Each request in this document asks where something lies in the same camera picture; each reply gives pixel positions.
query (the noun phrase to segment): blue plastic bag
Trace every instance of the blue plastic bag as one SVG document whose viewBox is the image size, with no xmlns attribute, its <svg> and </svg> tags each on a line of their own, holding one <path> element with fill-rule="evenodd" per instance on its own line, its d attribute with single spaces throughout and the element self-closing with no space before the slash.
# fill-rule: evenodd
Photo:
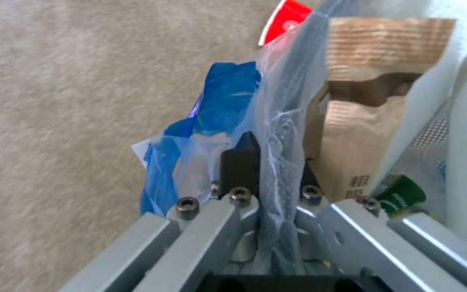
<svg viewBox="0 0 467 292">
<path fill-rule="evenodd" d="M 261 74 L 255 62 L 215 63 L 211 66 L 203 93 L 189 117 L 171 124 L 161 137 L 152 140 L 148 146 L 144 157 L 147 170 L 140 199 L 141 214 L 152 212 L 166 215 L 180 196 L 196 196 L 195 193 L 202 188 L 196 185 L 210 185 L 210 172 L 193 170 L 197 172 L 198 182 L 191 184 L 193 187 L 186 187 L 185 194 L 180 194 L 174 180 L 178 162 L 183 160 L 185 153 L 197 155 L 199 151 L 211 153 L 214 149 L 227 148 L 228 140 L 223 138 L 198 140 L 193 135 L 212 137 L 224 133 L 226 137 L 230 136 L 244 119 L 246 108 L 260 81 Z M 208 164 L 214 164 L 213 157 L 209 156 L 204 156 L 204 159 L 209 160 Z"/>
</svg>

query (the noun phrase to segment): screw head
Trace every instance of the screw head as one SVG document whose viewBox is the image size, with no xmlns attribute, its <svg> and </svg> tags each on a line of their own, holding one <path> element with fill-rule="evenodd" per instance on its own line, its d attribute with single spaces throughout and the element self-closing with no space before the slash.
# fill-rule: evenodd
<svg viewBox="0 0 467 292">
<path fill-rule="evenodd" d="M 379 204 L 378 200 L 373 197 L 369 196 L 359 196 L 356 198 L 356 203 L 362 205 L 367 211 L 369 211 L 374 216 L 379 215 L 379 211 L 381 210 L 381 205 Z"/>
<path fill-rule="evenodd" d="M 194 197 L 183 197 L 176 203 L 176 215 L 183 220 L 192 220 L 199 214 L 199 201 Z"/>
<path fill-rule="evenodd" d="M 210 183 L 210 196 L 211 198 L 219 198 L 219 182 L 214 180 Z"/>
<path fill-rule="evenodd" d="M 323 192 L 316 185 L 304 185 L 300 200 L 310 206 L 318 206 L 322 202 Z"/>
<path fill-rule="evenodd" d="M 230 195 L 230 202 L 239 208 L 249 206 L 252 200 L 252 192 L 246 187 L 234 187 L 228 194 Z"/>
</svg>

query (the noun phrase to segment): green package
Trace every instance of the green package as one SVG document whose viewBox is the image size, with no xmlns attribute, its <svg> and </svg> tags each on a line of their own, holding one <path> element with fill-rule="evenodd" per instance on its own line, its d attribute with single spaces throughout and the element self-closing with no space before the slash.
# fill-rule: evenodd
<svg viewBox="0 0 467 292">
<path fill-rule="evenodd" d="M 426 194 L 413 180 L 404 175 L 389 176 L 387 187 L 376 199 L 387 213 L 399 211 L 426 201 Z"/>
</svg>

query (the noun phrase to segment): beige carpet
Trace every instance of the beige carpet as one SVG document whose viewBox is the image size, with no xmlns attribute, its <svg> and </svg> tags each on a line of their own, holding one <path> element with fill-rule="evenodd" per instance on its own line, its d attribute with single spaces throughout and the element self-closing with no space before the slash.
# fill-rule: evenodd
<svg viewBox="0 0 467 292">
<path fill-rule="evenodd" d="M 249 60 L 278 0 L 0 0 L 0 291 L 56 291 L 138 218 L 131 144 Z"/>
</svg>

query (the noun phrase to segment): brown paper bag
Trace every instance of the brown paper bag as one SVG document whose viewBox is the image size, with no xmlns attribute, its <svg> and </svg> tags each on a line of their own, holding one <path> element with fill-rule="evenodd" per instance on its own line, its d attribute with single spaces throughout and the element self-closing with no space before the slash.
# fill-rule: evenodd
<svg viewBox="0 0 467 292">
<path fill-rule="evenodd" d="M 368 195 L 413 82 L 441 57 L 452 19 L 334 18 L 330 102 L 317 167 L 331 202 Z"/>
</svg>

